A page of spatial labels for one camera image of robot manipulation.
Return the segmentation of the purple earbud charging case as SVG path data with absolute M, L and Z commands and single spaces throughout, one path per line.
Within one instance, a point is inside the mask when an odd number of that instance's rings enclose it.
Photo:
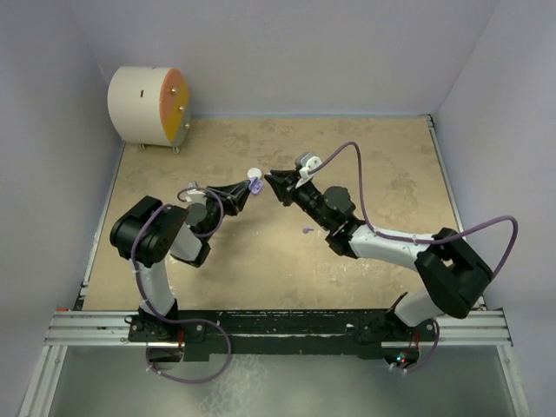
M 259 195 L 263 187 L 264 187 L 264 181 L 262 181 L 261 179 L 257 177 L 253 177 L 249 179 L 248 189 L 252 195 Z

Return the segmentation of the white earbud charging case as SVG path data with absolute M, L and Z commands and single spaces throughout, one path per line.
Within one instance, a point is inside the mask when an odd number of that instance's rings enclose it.
M 251 168 L 247 171 L 247 177 L 249 180 L 251 180 L 252 178 L 260 180 L 262 178 L 262 172 L 258 168 Z

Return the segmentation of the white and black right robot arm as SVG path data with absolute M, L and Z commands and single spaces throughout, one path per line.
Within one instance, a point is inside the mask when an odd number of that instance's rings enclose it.
M 387 332 L 405 340 L 424 321 L 447 314 L 468 316 L 493 280 L 493 271 L 456 232 L 442 228 L 435 235 L 373 231 L 354 214 L 348 190 L 332 186 L 319 191 L 311 182 L 298 185 L 294 170 L 272 170 L 264 179 L 279 202 L 297 205 L 328 232 L 328 246 L 340 256 L 385 261 L 418 273 L 424 289 L 403 294 L 389 309 Z

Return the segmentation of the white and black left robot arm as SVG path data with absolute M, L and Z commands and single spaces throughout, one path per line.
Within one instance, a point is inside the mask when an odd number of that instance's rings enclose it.
M 148 329 L 160 341 L 175 337 L 177 300 L 166 269 L 170 255 L 199 268 L 207 259 L 209 239 L 227 216 L 239 215 L 251 195 L 250 181 L 202 188 L 192 182 L 177 193 L 184 207 L 143 197 L 113 225 L 109 242 L 129 261 L 141 296 L 139 313 L 149 317 Z

